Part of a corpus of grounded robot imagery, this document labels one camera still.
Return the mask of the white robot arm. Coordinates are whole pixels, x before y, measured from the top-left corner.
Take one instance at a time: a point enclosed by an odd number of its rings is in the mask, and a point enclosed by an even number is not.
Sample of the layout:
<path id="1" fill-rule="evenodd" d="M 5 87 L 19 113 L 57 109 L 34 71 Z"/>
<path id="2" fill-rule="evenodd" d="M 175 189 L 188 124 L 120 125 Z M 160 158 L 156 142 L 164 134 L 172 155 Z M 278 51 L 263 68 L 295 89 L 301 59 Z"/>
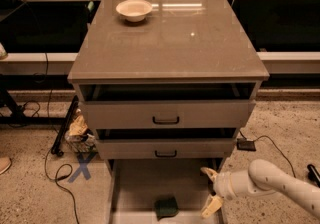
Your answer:
<path id="1" fill-rule="evenodd" d="M 320 218 L 320 188 L 286 174 L 273 163 L 256 159 L 246 170 L 221 172 L 202 167 L 201 171 L 213 182 L 215 195 L 208 195 L 201 210 L 203 218 L 216 213 L 225 200 L 236 197 L 261 197 L 281 193 L 297 205 Z"/>

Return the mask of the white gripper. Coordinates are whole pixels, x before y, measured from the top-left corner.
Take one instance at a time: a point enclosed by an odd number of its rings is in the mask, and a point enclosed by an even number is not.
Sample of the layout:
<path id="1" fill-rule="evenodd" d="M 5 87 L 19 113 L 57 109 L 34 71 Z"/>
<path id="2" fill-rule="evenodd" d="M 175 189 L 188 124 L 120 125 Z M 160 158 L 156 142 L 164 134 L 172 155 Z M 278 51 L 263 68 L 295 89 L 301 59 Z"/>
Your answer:
<path id="1" fill-rule="evenodd" d="M 246 170 L 217 173 L 214 169 L 201 167 L 201 172 L 214 182 L 213 189 L 217 195 L 209 195 L 201 210 L 202 218 L 209 218 L 223 204 L 223 199 L 232 200 L 237 197 L 254 196 L 256 187 Z"/>

